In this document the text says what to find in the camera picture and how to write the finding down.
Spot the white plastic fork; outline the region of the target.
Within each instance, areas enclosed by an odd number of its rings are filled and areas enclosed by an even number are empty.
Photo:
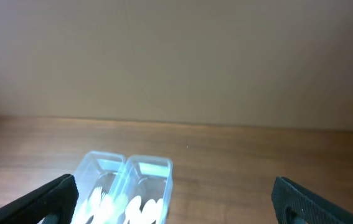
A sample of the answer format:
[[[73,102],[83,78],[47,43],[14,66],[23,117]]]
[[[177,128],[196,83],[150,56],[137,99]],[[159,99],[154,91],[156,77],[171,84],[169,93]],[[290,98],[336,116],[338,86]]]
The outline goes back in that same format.
[[[105,193],[103,193],[102,187],[95,187],[92,194],[89,196],[86,202],[86,224],[89,224],[93,221],[94,215],[98,211],[101,201]]]

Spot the white plastic spoon wide handle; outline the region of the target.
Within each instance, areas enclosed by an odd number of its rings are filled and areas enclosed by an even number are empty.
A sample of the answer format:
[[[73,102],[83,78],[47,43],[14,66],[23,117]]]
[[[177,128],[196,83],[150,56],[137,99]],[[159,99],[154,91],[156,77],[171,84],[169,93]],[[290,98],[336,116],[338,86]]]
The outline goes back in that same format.
[[[152,224],[160,224],[164,201],[160,198],[152,209]]]

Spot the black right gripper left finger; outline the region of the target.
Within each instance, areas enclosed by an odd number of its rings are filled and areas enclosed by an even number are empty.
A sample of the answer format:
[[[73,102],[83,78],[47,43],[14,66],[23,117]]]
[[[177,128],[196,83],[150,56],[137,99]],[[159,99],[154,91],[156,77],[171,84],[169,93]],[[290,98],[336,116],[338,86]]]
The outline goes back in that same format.
[[[70,224],[78,200],[75,177],[64,174],[0,208],[0,224]]]

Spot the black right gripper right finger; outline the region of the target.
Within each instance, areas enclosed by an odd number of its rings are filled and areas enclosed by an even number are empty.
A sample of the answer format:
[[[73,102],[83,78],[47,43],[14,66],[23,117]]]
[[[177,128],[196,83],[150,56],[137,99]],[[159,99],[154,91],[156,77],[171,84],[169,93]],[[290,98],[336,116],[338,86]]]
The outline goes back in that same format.
[[[277,177],[271,193],[280,224],[353,224],[353,213],[286,177]]]

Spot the white plastic spoon slanted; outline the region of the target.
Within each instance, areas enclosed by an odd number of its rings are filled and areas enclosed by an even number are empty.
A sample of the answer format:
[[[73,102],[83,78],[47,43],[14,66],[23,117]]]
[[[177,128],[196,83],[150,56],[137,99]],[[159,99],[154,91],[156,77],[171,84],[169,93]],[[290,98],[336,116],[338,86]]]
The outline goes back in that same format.
[[[140,224],[142,218],[141,206],[141,196],[137,195],[131,199],[129,204],[125,209],[125,220],[123,224]]]

